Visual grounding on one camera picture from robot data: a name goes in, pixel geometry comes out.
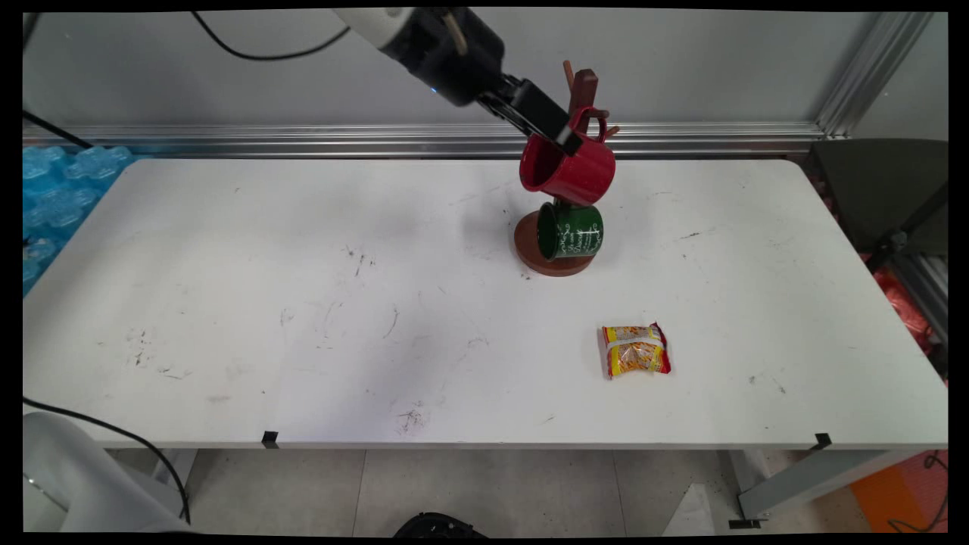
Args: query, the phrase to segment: wooden mug stand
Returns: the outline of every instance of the wooden mug stand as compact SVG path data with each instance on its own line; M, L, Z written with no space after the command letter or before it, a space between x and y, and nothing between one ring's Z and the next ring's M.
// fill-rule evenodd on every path
M596 73L589 69L579 70L577 74L572 73L572 64L569 61L562 63L565 67L565 81L569 85L569 115L578 109L592 106L596 99L596 88L599 86L599 78ZM589 117L609 117L609 111L596 110ZM589 128L589 117L584 117L578 123L577 129L584 133ZM606 133L606 138L619 132L619 127L614 126ZM563 257L552 261L547 260L539 250L539 213L537 210L525 215L518 220L515 225L515 250L518 259L521 260L529 269L545 276L571 276L581 273L592 263L594 255L583 257Z

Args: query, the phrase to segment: yellow snack bag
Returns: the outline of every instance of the yellow snack bag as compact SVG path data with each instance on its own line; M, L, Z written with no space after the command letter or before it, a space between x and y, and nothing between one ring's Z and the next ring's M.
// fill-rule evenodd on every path
M633 369L670 372L666 336L656 322L649 327L603 328L603 337L610 377Z

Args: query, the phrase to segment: metal frame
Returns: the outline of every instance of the metal frame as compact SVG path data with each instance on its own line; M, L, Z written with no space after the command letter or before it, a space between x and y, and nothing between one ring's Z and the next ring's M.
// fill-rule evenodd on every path
M893 256L889 267L949 350L949 267L941 258L921 253Z
M806 154L824 133L810 122L621 123L622 157ZM181 158L518 158L525 137L502 123L312 127L64 127L92 144ZM23 145L70 144L25 127Z
M851 136L931 18L932 12L878 15L818 115L827 137Z
M800 156L844 138L885 87L932 13L878 14L814 122L627 123L610 139L619 158ZM64 127L93 144L182 158L517 158L524 137L505 123L306 127ZM65 145L39 127L22 144Z
M767 520L786 509L803 505L817 497L908 460L920 451L894 450L819 450L804 460L769 476L737 497L740 512L748 520ZM742 458L731 455L739 483L744 474Z

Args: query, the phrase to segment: table leg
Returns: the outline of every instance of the table leg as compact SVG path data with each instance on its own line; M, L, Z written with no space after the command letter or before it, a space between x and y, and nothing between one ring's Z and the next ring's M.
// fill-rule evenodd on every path
M816 497L849 485L890 465L915 456L915 451L830 450L818 451L769 476L737 497L745 519L766 520L781 510L802 505Z

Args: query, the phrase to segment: cable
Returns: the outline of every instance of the cable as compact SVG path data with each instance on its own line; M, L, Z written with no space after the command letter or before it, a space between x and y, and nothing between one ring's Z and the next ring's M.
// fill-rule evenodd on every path
M36 115L34 115L31 112L28 112L27 110L23 110L23 118L26 119L26 120L28 120L28 121L30 121L31 123L37 125L38 127L41 127L42 129L45 129L48 132L53 133L53 134L61 137L62 139L70 142L71 144L79 145L79 146L83 147L84 149L88 149L90 147L94 147L93 145L89 144L88 142L86 142L86 141L84 141L84 140L82 140L82 139L80 139L80 138L72 135L71 133L65 131L64 129L62 129L60 127L58 127L57 125L54 125L53 123L48 123L48 122L44 121L43 119L40 119L39 117L37 117Z
M261 60L261 61L263 61L263 60L287 60L287 59L291 59L291 58L298 58L298 57L310 55L310 54L313 54L313 53L315 53L317 51L322 51L323 49L326 49L329 46L332 46L337 40L339 40L340 38L343 38L344 36L346 36L346 34L348 32L350 32L350 27L348 26L348 27L344 28L343 30L339 31L338 33L336 33L336 36L333 36L329 40L326 40L325 42L323 42L321 45L316 46L316 47L314 47L312 49L304 50L304 51L297 51L295 53L287 53L285 55L249 55L249 54L246 54L246 53L240 53L239 51L236 51L235 49L230 48L229 46L226 45L225 42L223 42L222 40L220 40L219 37L216 36L214 32L212 32L212 29L209 28L207 24L205 24L205 21L202 19L202 16L199 15L199 12L189 12L189 13L192 14L192 16L195 18L195 20L199 22L199 24L202 26L202 29L205 31L205 34L208 34L208 37L211 38L216 44L218 44L220 48L224 49L225 51L227 51L228 53L230 53L230 54L232 54L234 56L237 56L239 58L244 58L246 60Z
M942 467L946 471L946 474L949 473L949 467L943 461L939 460L939 451L938 450L936 450L932 454L926 456L925 457L925 460L922 462L922 466L925 467L926 469L931 469L932 466L933 465L936 465L936 464L938 464L940 467ZM926 527L926 528L915 528L914 526L912 526L912 525L910 525L910 524L908 524L908 523L906 523L904 521L899 521L897 519L889 519L889 526L891 526L891 528L894 529L895 531L897 531L898 533L906 533L906 532L902 531L902 529L899 528L897 525L901 525L901 526L903 526L905 528L912 529L912 530L914 530L914 531L916 531L918 533L928 533L928 532L932 531L932 529L935 528L935 525L937 525L937 524L939 524L939 523L941 523L943 521L948 521L949 520L949 517L946 517L945 519L942 518L942 514L946 512L946 507L948 505L949 505L949 483L946 483L946 496L942 499L942 505L939 506L939 512L936 513L935 518L932 519L932 523L929 524L928 527Z
M27 52L27 44L30 37L34 35L34 28L37 27L37 19L41 18L41 12L27 14L27 20L23 23L23 52Z
M188 512L188 494L185 493L185 487L182 486L181 479L178 478L178 473L175 472L175 468L172 467L172 463L169 462L168 458L165 458L165 455L162 454L162 451L158 450L158 448L155 445L149 443L146 439L142 439L141 437L138 437L134 433L126 432L118 428L117 426L112 426L107 422L102 422L101 420L98 420L97 418L94 418L91 416L87 416L86 414L80 414L79 412L74 412L73 410L62 409L60 407L55 407L53 405L48 405L46 403L33 401L28 399L26 396L22 396L22 397L23 397L23 404L25 405L30 405L34 408L38 408L55 414L63 414L64 416L77 418L79 420L83 420L84 422L90 422L91 424L101 426L102 428L111 430L112 432L120 433L130 439L134 439L135 441L147 447L148 450L150 450L155 456L158 457L159 460L162 461L162 464L165 465L165 468L169 471L169 473L172 474L172 478L175 480L175 486L178 487L178 494L182 498L182 513L185 514L185 522L188 523L189 525L192 524L192 516L189 515L189 512Z
M23 54L27 54L27 44L30 43L30 38L34 35L34 31L37 30L37 21L41 18L41 12L35 12L27 16L26 22L23 24ZM89 147L94 147L93 145L85 142L84 140L72 135L71 133L65 131L64 129L54 125L53 123L48 123L43 119L40 119L36 115L27 110L23 110L23 118L30 121L31 123L41 127L42 129L53 133L62 139L74 144L88 149Z

